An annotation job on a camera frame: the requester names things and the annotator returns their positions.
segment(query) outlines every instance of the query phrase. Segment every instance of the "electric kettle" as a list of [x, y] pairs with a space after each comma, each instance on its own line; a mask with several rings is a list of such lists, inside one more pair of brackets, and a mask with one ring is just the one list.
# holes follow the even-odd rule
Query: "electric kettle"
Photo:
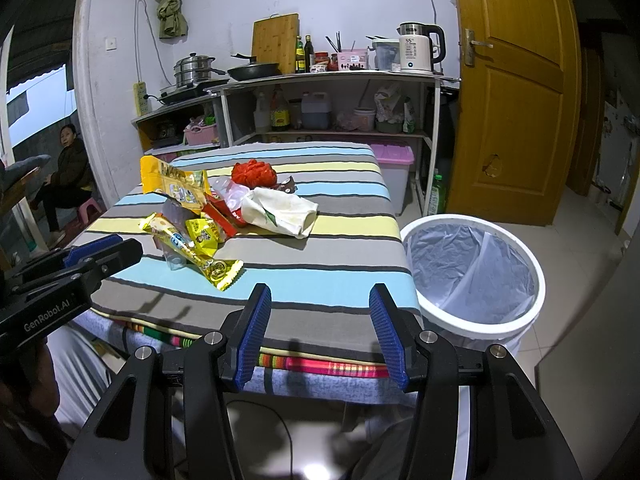
[[[433, 65], [447, 53], [444, 31], [437, 25], [407, 22], [398, 27], [400, 34], [400, 69], [402, 72], [433, 74]], [[433, 42], [429, 34], [437, 34], [439, 53], [433, 57]]]

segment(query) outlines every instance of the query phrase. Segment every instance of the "red plastic bag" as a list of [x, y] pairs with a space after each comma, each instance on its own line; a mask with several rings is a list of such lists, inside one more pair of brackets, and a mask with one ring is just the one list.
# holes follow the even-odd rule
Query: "red plastic bag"
[[252, 158], [249, 162], [236, 163], [231, 172], [231, 180], [249, 189], [273, 187], [278, 183], [278, 175], [273, 171], [271, 164], [258, 162]]

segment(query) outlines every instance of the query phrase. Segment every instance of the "pink stool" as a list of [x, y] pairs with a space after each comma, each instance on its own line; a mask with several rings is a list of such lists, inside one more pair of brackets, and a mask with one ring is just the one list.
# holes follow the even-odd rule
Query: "pink stool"
[[90, 207], [93, 207], [98, 214], [103, 213], [102, 208], [98, 205], [98, 203], [93, 198], [90, 198], [78, 208], [78, 220], [82, 222], [83, 226], [89, 225], [88, 209]]

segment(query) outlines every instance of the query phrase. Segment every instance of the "wooden cutting board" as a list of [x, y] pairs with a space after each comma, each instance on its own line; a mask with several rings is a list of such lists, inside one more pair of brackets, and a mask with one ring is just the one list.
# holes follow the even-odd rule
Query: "wooden cutting board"
[[296, 39], [300, 34], [297, 14], [286, 14], [254, 23], [251, 55], [258, 63], [278, 63], [283, 74], [296, 71]]

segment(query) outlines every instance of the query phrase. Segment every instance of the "red packaging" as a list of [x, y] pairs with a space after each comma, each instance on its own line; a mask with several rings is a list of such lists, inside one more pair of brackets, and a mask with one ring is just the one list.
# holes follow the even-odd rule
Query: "red packaging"
[[242, 218], [242, 213], [239, 209], [231, 211], [226, 205], [224, 199], [215, 191], [211, 190], [211, 194], [205, 194], [207, 202], [220, 211], [223, 215], [229, 218], [236, 226], [244, 227], [247, 223]]
[[231, 180], [249, 189], [255, 187], [273, 187], [278, 182], [278, 175], [268, 162], [258, 162], [252, 158], [249, 162], [236, 162], [231, 171]]
[[206, 216], [211, 218], [220, 227], [222, 227], [222, 230], [225, 232], [227, 238], [231, 238], [232, 236], [238, 234], [238, 230], [233, 227], [231, 222], [227, 220], [226, 217], [210, 203], [205, 204], [205, 206], [202, 208], [202, 212]]

